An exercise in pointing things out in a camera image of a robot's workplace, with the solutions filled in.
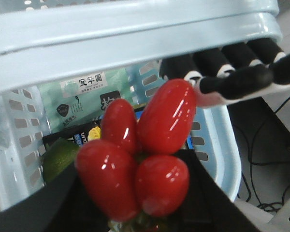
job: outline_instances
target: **black robotic finger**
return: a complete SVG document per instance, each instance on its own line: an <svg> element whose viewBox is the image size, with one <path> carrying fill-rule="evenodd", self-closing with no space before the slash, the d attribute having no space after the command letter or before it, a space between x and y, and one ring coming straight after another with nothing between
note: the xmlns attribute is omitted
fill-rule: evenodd
<svg viewBox="0 0 290 232"><path fill-rule="evenodd" d="M193 61L198 64L200 72L204 76L224 78L235 71L234 67L218 48L194 53Z"/></svg>
<svg viewBox="0 0 290 232"><path fill-rule="evenodd" d="M236 69L262 64L256 54L245 43L227 45L221 51Z"/></svg>
<svg viewBox="0 0 290 232"><path fill-rule="evenodd" d="M273 70L275 83L280 85L290 84L290 54L270 64L269 68Z"/></svg>
<svg viewBox="0 0 290 232"><path fill-rule="evenodd" d="M247 42L250 49L264 64L271 64L286 56L284 51L270 38Z"/></svg>
<svg viewBox="0 0 290 232"><path fill-rule="evenodd" d="M204 74L203 71L210 70L212 65L217 76L216 71L223 69L225 64L231 68L233 64L237 67L237 70L233 68L234 71L228 73L230 76L225 75L227 80L224 82L202 80L200 89L203 93L218 92L225 99L242 101L267 93L266 90L272 85L273 73L261 64L257 56L244 43L225 46L221 51L219 49L204 50L195 53L193 58L201 74Z"/></svg>
<svg viewBox="0 0 290 232"><path fill-rule="evenodd" d="M194 64L190 55L164 59L159 74L165 79L195 80L194 90L199 107L236 103L273 81L271 70L263 65L241 68L224 78L202 76L199 63Z"/></svg>
<svg viewBox="0 0 290 232"><path fill-rule="evenodd" d="M159 76L164 80L183 78L193 86L203 76L193 63L190 55L182 55L163 59L160 66Z"/></svg>
<svg viewBox="0 0 290 232"><path fill-rule="evenodd" d="M200 82L200 90L204 94L218 92L225 99L238 100L269 86L272 81L272 72L257 65L240 68L224 79L204 78Z"/></svg>
<svg viewBox="0 0 290 232"><path fill-rule="evenodd" d="M235 99L225 99L220 93L215 92L219 86L220 79L215 77L203 77L198 67L194 64L190 55L177 56L162 60L159 75L165 79L182 78L191 82L198 99L199 107L210 107L215 105L231 104L238 102ZM207 93L200 90L200 83L204 80L212 79L213 86L207 87Z"/></svg>
<svg viewBox="0 0 290 232"><path fill-rule="evenodd" d="M270 38L262 38L247 43L255 54L274 73L274 83L278 85L290 85L290 54L283 50Z"/></svg>

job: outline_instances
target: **red cherry tomato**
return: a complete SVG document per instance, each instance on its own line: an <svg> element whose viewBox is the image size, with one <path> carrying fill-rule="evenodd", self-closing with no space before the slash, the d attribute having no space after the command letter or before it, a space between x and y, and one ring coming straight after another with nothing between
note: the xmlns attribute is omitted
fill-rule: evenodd
<svg viewBox="0 0 290 232"><path fill-rule="evenodd" d="M134 191L137 163L128 152L92 140L80 148L75 166L88 195L110 219L127 221L140 212Z"/></svg>
<svg viewBox="0 0 290 232"><path fill-rule="evenodd" d="M187 81L173 79L163 84L138 122L142 149L172 154L184 144L196 113L196 96Z"/></svg>
<svg viewBox="0 0 290 232"><path fill-rule="evenodd" d="M155 217L174 212L189 187L189 170L179 158L153 155L136 172L135 190L142 209Z"/></svg>
<svg viewBox="0 0 290 232"><path fill-rule="evenodd" d="M138 150L135 112L128 101L116 99L105 110L101 138L135 155Z"/></svg>

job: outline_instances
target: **black cable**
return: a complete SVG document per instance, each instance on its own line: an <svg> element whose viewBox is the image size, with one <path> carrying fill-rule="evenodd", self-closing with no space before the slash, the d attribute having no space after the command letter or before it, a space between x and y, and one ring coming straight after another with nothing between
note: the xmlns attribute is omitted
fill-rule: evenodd
<svg viewBox="0 0 290 232"><path fill-rule="evenodd" d="M283 106L290 100L290 96L274 111L275 114L277 114L282 108ZM250 181L251 181L251 185L252 185L252 189L254 191L254 194L259 202L258 207L263 209L266 212L277 212L280 208L275 208L274 205L281 205L283 206L284 204L284 198L286 195L286 192L288 191L288 189L290 188L290 186L288 186L285 191L283 192L283 198L282 198L282 202L274 202L274 203L261 203L260 198L258 197L254 182L253 182L253 174L252 174L252 165L259 165L259 166L266 166L266 165L278 165L278 164L288 164L290 163L290 161L274 161L274 162L266 162L266 163L257 163L257 162L253 162L252 161L252 151L253 151L253 147L254 147L254 143L256 141L257 135L259 134L260 130L262 129L262 127L265 125L266 121L267 121L268 117L261 123L261 125L258 127L258 129L256 130L253 138L252 138L252 142L251 142L251 147L249 147L249 140L246 136L246 134L243 132L243 130L241 130L238 126L233 125L235 128L237 128L243 135L246 143L247 143L247 152L248 152L248 161L249 161L249 170L250 170ZM250 188L248 186L248 184L246 185L247 190L249 190L248 192L250 192Z"/></svg>
<svg viewBox="0 0 290 232"><path fill-rule="evenodd" d="M247 144L247 153L249 154L249 152L250 152L250 146L249 146L249 141L248 141L248 138L247 138L247 136L246 136L246 134L243 132L243 130L241 129L241 128L239 128L237 125L234 125L234 124L232 124L232 126L234 127L234 128L236 128L236 129L238 129L240 132L241 132L241 134L242 134L242 136L243 136L243 138L245 139L245 142L246 142L246 144ZM250 199L251 199L251 190L250 190L250 187L249 187L249 185L248 185L248 182L247 182L247 180L246 180L246 177L245 177L245 175L244 175L244 173L242 172L242 178L243 178L243 181L244 181L244 184L245 184L245 186L246 186L246 189L247 189L247 191L248 191L248 197L247 197L247 199L245 200L246 202L249 202L250 201Z"/></svg>
<svg viewBox="0 0 290 232"><path fill-rule="evenodd" d="M274 111L274 114L277 114L281 109L282 107L287 104L287 102L290 101L290 96ZM260 130L262 129L262 127L265 125L266 121L268 120L269 117L267 117L262 123L261 125L258 127L258 129L256 130L253 138L252 138L252 142L251 142L251 155L248 156L248 160L251 164L253 165L258 165L258 166L266 166L266 165L279 165L279 164L290 164L290 161L273 161L273 162L267 162L267 163L257 163L257 162L253 162L252 161L252 150L253 150L253 146L254 146L254 143L256 141L256 137L257 135L259 134Z"/></svg>
<svg viewBox="0 0 290 232"><path fill-rule="evenodd" d="M243 172L242 172L242 178L243 178L243 181L244 181L244 183L245 183L246 189L247 189L247 191L248 191L248 197L247 197L247 199L246 199L246 202L249 202L250 199L251 199L251 191L250 191L250 188L249 188L248 182L247 182L246 177L244 176L244 173L243 173Z"/></svg>
<svg viewBox="0 0 290 232"><path fill-rule="evenodd" d="M282 198L281 198L281 203L282 203L282 205L285 204L285 197L286 197L286 194L287 194L287 192L288 192L289 189L290 189L290 185L288 185L288 186L286 187L285 191L284 191L283 194L282 194Z"/></svg>
<svg viewBox="0 0 290 232"><path fill-rule="evenodd" d="M277 114L282 107L284 107L285 104L287 104L287 102L290 101L290 96L280 105L280 107L277 108L277 110L274 111L274 114Z"/></svg>

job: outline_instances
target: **light blue plastic basket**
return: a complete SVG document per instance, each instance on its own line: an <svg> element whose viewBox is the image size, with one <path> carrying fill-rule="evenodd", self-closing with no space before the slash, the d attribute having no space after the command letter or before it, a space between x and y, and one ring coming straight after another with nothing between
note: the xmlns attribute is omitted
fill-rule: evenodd
<svg viewBox="0 0 290 232"><path fill-rule="evenodd" d="M0 210L43 186L50 133L36 85L127 67L139 103L163 83L160 60L262 37L281 39L276 0L0 0ZM194 148L233 201L240 158L227 108L198 109Z"/></svg>

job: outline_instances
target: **green package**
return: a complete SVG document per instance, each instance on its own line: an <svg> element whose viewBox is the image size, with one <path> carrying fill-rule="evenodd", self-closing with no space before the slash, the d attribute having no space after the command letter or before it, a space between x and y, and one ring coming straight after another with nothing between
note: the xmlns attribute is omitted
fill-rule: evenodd
<svg viewBox="0 0 290 232"><path fill-rule="evenodd" d="M52 133L92 121L116 98L133 104L124 68L42 84L38 88Z"/></svg>

